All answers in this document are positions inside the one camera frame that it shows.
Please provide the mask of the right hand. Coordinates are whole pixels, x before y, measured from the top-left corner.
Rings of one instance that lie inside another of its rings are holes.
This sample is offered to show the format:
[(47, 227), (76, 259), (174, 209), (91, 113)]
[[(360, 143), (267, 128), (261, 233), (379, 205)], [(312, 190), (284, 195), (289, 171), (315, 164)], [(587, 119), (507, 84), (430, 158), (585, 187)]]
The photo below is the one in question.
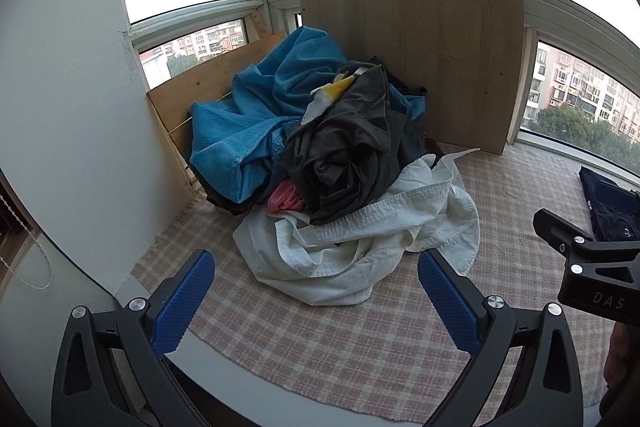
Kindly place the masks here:
[(610, 347), (605, 360), (603, 377), (608, 389), (620, 384), (631, 367), (631, 357), (637, 351), (634, 329), (616, 322), (610, 337)]

